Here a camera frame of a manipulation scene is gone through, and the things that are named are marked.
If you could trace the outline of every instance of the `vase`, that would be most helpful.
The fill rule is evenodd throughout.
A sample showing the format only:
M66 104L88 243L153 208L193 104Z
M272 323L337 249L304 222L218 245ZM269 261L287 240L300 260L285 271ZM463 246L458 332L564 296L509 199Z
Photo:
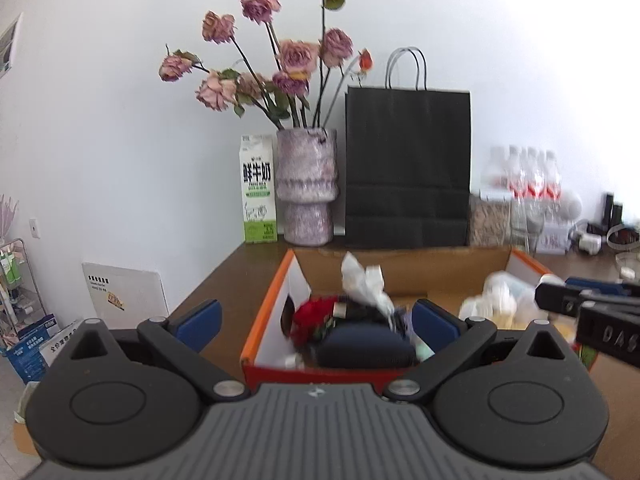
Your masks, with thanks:
M279 130L276 195L284 203L284 238L319 247L334 237L329 204L338 196L335 130Z

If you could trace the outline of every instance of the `pink rose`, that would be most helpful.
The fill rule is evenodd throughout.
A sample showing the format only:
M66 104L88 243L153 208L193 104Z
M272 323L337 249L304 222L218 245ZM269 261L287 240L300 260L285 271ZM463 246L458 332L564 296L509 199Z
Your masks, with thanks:
M280 42L282 69L293 79L308 79L318 67L320 45L305 41L284 40Z
M242 13L256 23L269 23L271 13L280 10L278 0L240 0Z
M164 58L158 74L162 81L178 81L185 72L191 73L191 61L171 54Z
M236 19L231 14L218 16L209 11L202 20L202 37L205 41L226 43L234 36L234 23Z
M292 79L286 72L276 72L273 75L273 84L285 94L304 96L309 91L309 81L305 79Z
M256 74L255 76L260 81L260 85L264 85L264 77L261 74ZM262 96L260 85L258 85L258 82L250 72L242 72L238 77L238 91L254 99L260 99Z
M328 67L340 66L353 54L353 42L339 28L330 28L324 34L322 42L322 61Z
M210 72L196 90L196 99L207 108L221 112L228 108L227 103L236 102L236 83L231 79L220 80L217 72Z

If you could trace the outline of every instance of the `black cylindrical object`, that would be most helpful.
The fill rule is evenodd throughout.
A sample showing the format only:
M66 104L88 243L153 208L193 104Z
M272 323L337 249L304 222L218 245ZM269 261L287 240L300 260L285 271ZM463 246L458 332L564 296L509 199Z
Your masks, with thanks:
M622 204L614 204L611 208L611 227L622 224Z
M604 198L604 212L602 214L602 225L606 229L611 229L612 210L613 210L613 194L607 193Z

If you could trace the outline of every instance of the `brown tabletop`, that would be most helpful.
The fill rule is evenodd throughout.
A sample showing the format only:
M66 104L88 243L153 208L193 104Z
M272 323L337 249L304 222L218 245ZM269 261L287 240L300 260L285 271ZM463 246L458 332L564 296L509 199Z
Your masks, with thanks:
M222 330L202 355L240 380L242 346L289 247L282 240L239 246L172 314L181 316L205 300L219 300L223 306ZM615 280L618 276L612 254L536 258L563 279L581 276ZM600 355L591 377L610 411L609 427L594 463L614 480L640 480L640 370Z

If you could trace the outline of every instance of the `wall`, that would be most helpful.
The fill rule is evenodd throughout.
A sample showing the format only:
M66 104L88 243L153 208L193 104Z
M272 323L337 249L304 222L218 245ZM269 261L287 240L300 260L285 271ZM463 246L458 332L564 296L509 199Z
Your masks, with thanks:
M318 38L319 0L281 2L281 38ZM372 51L368 84L382 83L395 47L415 44L432 88L471 90L473 185L491 145L533 144L558 152L589 216L604 190L640 216L639 8L348 0L328 21ZM26 239L46 303L65 322L93 311L83 260L158 270L172 309L242 240L239 136L270 132L269 123L256 110L240 121L205 109L193 97L199 74L173 84L157 75L165 43L216 68L239 57L202 41L209 9L234 13L257 70L274 70L264 29L241 17L237 0L0 0L0 28L24 12L14 68L0 80L1 190L20 199L12 234ZM403 62L399 83L410 72ZM342 101L337 108L330 124L343 142ZM29 237L33 217L40 240Z

